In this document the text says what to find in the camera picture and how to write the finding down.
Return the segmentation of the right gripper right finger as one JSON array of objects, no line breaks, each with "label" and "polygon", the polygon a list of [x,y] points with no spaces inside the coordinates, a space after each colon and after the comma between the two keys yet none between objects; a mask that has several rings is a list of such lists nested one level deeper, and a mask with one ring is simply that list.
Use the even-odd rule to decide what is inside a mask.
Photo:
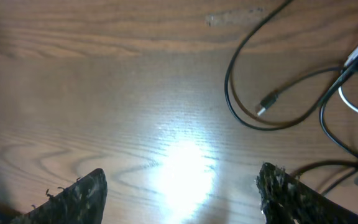
[{"label": "right gripper right finger", "polygon": [[271,163],[256,178],[266,224],[358,224],[358,215]]}]

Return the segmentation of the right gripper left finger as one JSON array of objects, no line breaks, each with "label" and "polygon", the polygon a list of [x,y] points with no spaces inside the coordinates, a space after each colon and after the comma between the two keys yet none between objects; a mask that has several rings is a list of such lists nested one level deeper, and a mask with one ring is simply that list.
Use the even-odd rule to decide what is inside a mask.
[{"label": "right gripper left finger", "polygon": [[106,175],[97,168],[57,195],[46,191],[48,200],[28,213],[0,208],[0,223],[101,224],[107,192]]}]

